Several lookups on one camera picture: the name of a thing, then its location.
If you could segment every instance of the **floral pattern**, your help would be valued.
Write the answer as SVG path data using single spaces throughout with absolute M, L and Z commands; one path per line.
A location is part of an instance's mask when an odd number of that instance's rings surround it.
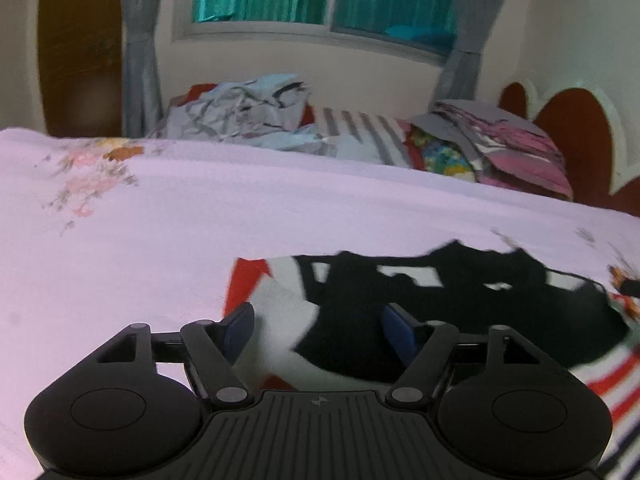
M 152 155 L 160 155 L 167 144 L 153 146 Z M 68 211 L 72 219 L 64 225 L 63 233 L 73 229 L 75 218 L 94 214 L 95 202 L 119 185 L 137 186 L 138 178 L 131 174 L 127 161 L 143 155 L 145 145 L 130 139 L 92 139 L 72 141 L 64 148 L 54 176 L 68 174 L 65 185 L 45 208 L 57 212 Z M 42 161 L 53 162 L 47 155 Z

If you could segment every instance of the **red headboard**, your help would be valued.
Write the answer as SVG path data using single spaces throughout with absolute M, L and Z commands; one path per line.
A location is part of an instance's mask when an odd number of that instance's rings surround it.
M 502 91 L 499 106 L 527 118 L 532 112 L 528 109 L 530 98 L 522 84 L 512 83 Z M 546 101 L 533 122 L 564 155 L 575 202 L 640 216 L 640 177 L 613 195 L 609 193 L 614 165 L 612 131 L 600 101 L 589 90 L 559 91 Z

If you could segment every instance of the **white wall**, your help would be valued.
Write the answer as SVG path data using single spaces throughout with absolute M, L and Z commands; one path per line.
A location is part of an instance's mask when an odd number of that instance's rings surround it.
M 312 103 L 388 114 L 424 112 L 440 74 L 429 62 L 354 48 L 275 40 L 178 40 L 172 38 L 175 0 L 162 0 L 156 50 L 162 97 L 199 82 L 244 80 L 295 72 L 312 90 Z M 486 46 L 478 97 L 495 102 L 518 65 L 529 0 L 507 0 Z
M 34 111 L 40 101 L 34 71 L 36 5 L 37 0 L 0 0 L 0 130 L 42 125 Z
M 640 160 L 640 0 L 531 0 L 519 73 L 539 94 L 586 81 L 617 108 Z

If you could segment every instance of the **blanket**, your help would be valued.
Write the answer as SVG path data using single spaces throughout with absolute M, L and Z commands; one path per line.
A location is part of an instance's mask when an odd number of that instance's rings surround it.
M 132 322 L 222 316 L 237 257 L 425 254 L 452 238 L 607 283 L 640 219 L 457 179 L 186 140 L 0 132 L 0 478 L 32 480 L 28 403 Z

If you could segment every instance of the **window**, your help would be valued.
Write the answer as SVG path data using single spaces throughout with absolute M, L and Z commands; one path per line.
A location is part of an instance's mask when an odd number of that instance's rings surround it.
M 451 0 L 184 0 L 185 35 L 263 32 L 416 48 L 447 55 Z

